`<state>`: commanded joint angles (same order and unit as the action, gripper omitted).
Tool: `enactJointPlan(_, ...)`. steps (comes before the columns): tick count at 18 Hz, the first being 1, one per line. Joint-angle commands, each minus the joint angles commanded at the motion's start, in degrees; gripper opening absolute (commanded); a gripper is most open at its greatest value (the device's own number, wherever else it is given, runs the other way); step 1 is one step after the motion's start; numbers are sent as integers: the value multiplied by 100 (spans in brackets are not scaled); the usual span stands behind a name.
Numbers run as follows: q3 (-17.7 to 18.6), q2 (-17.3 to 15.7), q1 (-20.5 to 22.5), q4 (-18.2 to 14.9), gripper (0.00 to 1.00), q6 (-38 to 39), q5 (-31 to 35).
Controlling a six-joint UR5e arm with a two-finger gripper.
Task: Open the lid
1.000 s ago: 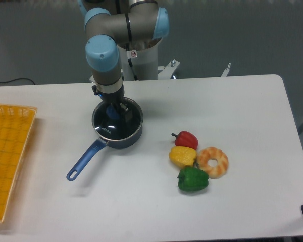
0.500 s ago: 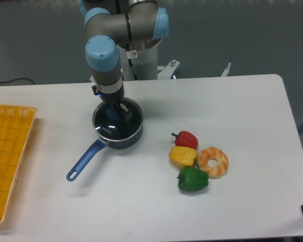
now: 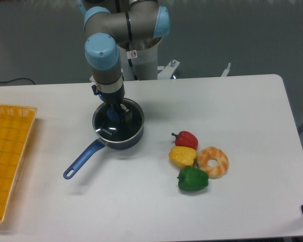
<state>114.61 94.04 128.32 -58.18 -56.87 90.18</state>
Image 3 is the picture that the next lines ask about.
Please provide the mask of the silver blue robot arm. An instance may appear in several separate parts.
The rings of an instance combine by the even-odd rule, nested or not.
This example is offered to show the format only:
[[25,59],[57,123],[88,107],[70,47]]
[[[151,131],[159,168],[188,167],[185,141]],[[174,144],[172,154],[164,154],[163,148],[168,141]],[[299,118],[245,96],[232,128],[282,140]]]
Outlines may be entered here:
[[78,5],[84,16],[84,50],[94,94],[122,116],[125,89],[118,46],[167,36],[169,11],[158,1],[78,1]]

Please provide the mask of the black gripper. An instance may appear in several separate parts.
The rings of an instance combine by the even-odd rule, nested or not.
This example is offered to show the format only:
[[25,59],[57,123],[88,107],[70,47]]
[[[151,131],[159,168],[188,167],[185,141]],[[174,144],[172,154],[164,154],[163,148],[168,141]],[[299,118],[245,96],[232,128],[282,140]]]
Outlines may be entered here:
[[[132,109],[130,109],[127,104],[122,103],[125,95],[124,85],[113,93],[104,93],[99,91],[97,85],[92,85],[91,88],[93,94],[98,96],[105,104],[107,104],[107,116],[119,116],[122,123],[132,122]],[[118,104],[117,112],[112,104]]]

